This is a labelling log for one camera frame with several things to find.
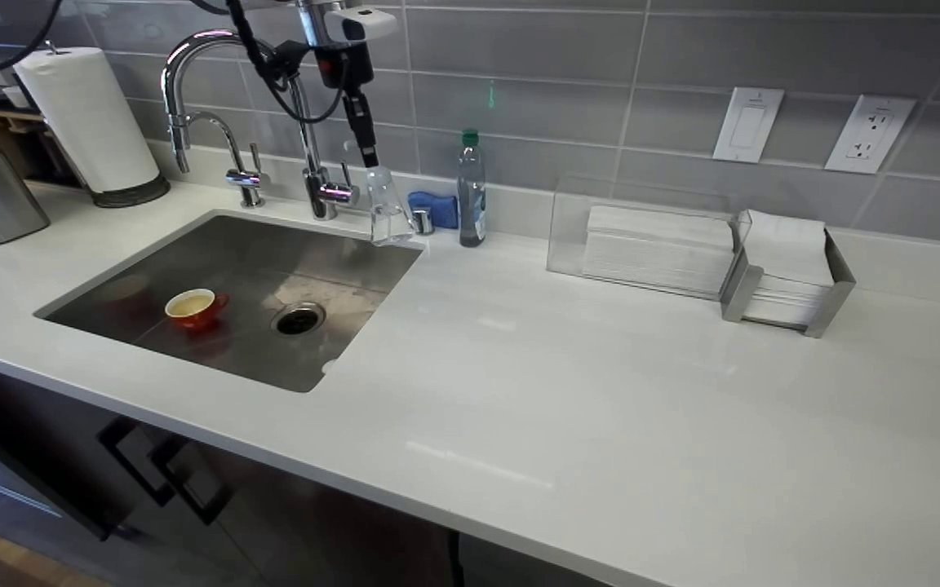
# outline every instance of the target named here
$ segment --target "sprayer faucet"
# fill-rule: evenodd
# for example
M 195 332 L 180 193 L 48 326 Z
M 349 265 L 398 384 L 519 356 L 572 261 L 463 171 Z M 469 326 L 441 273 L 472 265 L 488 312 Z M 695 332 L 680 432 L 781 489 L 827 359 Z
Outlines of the sprayer faucet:
M 248 148 L 254 171 L 248 171 L 242 162 L 242 151 L 234 145 L 231 127 L 220 114 L 208 114 L 208 112 L 188 114 L 187 105 L 183 105 L 183 80 L 187 80 L 188 61 L 199 52 L 205 52 L 208 46 L 220 46 L 220 41 L 242 46 L 242 38 L 231 31 L 203 31 L 203 34 L 187 35 L 166 56 L 166 64 L 162 64 L 157 82 L 161 82 L 161 90 L 162 90 L 162 107 L 166 107 L 166 124 L 171 124 L 171 148 L 174 148 L 178 167 L 187 173 L 188 171 L 188 162 L 187 162 L 188 134 L 187 131 L 192 124 L 199 124 L 199 122 L 208 122 L 213 127 L 221 131 L 221 138 L 225 138 L 225 145 L 231 151 L 234 171 L 229 171 L 229 181 L 242 190 L 242 207 L 261 207 L 261 193 L 257 193 L 261 190 L 261 159 L 257 159 L 254 145 Z

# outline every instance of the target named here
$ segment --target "countertop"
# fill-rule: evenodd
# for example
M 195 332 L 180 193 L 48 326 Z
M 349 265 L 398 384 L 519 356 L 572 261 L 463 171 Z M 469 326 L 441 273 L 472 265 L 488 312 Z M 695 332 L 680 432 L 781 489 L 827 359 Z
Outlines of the countertop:
M 836 233 L 859 292 L 803 339 L 549 273 L 540 238 L 434 236 L 290 395 L 33 315 L 234 193 L 42 201 L 0 248 L 7 376 L 612 585 L 940 587 L 940 245 Z

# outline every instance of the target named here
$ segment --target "backsplash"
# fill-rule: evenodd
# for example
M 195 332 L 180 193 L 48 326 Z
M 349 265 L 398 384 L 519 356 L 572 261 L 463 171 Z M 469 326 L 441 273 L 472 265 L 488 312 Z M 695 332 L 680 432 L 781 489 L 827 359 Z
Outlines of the backsplash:
M 488 138 L 496 182 L 554 190 L 560 173 L 593 173 L 708 193 L 701 207 L 719 210 L 940 238 L 940 0 L 376 6 L 401 21 L 396 38 L 372 46 L 378 80 L 365 89 L 396 171 L 451 176 L 458 131 L 469 124 Z M 148 138 L 161 142 L 162 52 L 205 27 L 229 21 L 187 0 L 68 0 L 59 35 L 107 50 Z M 297 31 L 286 6 L 254 14 L 253 27 L 268 41 Z M 712 159 L 733 86 L 788 90 L 758 167 Z M 859 96 L 917 99 L 877 176 L 822 171 Z M 299 157 L 297 127 L 240 50 L 203 56 L 187 99 L 229 117 L 242 145 Z M 327 159 L 343 138 L 343 117 L 331 122 Z

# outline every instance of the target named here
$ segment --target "sink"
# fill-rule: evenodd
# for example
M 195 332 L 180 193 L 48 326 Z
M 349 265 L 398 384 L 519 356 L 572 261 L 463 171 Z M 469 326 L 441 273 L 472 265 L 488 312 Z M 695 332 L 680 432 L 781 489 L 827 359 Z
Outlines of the sink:
M 240 217 L 205 217 L 36 315 L 286 390 L 314 390 L 416 265 L 376 248 Z M 162 302 L 192 288 L 221 296 L 221 320 L 180 332 Z

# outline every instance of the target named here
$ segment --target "wall outlet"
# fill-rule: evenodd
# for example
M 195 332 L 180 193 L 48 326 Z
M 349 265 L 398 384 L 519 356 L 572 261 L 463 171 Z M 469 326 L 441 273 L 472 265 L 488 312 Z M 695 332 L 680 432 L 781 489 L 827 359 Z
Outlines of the wall outlet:
M 915 112 L 915 102 L 909 99 L 861 96 L 830 152 L 827 171 L 877 173 L 912 112 Z
M 758 162 L 766 148 L 781 105 L 784 105 L 784 90 L 733 89 L 728 114 L 724 114 L 724 127 L 712 157 Z

